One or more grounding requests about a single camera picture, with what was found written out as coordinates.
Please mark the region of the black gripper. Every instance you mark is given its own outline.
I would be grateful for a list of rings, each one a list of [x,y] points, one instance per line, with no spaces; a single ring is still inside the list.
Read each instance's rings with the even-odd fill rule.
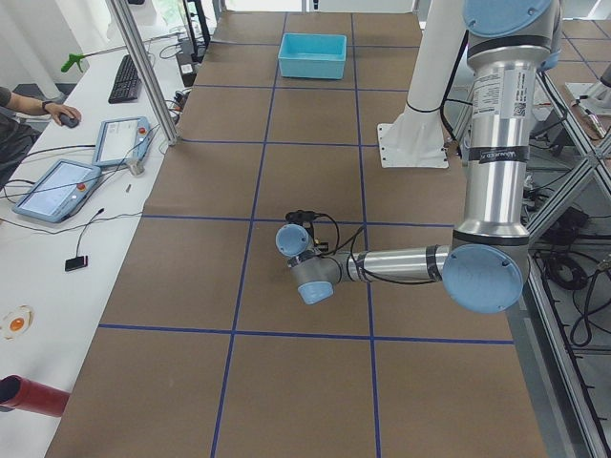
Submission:
[[[296,224],[304,227],[306,230],[313,230],[313,222],[319,217],[319,214],[311,210],[296,210],[288,212],[285,215],[287,224]]]

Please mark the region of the operator forearm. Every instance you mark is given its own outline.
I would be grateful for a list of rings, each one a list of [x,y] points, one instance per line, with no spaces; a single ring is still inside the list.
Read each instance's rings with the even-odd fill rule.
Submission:
[[[11,93],[5,107],[13,112],[24,115],[39,116],[49,113],[41,100],[16,93]]]

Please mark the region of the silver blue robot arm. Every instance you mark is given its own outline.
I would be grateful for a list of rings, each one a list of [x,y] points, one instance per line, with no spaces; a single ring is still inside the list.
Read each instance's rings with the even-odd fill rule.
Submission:
[[[329,298],[343,281],[441,282],[462,307],[497,313],[514,305],[528,275],[529,234],[520,220],[537,72],[558,60],[558,1],[468,1],[463,18],[474,71],[462,221],[449,246],[324,253],[289,213],[276,245],[303,301]]]

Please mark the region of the operator hand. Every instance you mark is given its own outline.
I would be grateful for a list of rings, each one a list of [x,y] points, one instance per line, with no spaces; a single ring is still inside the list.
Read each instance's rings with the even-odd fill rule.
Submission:
[[[45,111],[59,126],[74,128],[80,123],[81,115],[79,111],[73,107],[52,103],[46,106]]]

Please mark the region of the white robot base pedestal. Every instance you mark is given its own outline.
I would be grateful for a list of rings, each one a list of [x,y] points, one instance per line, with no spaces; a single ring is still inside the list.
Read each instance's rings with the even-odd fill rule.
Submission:
[[[442,114],[467,37],[463,8],[460,0],[431,2],[405,109],[393,123],[377,126],[384,168],[449,166]]]

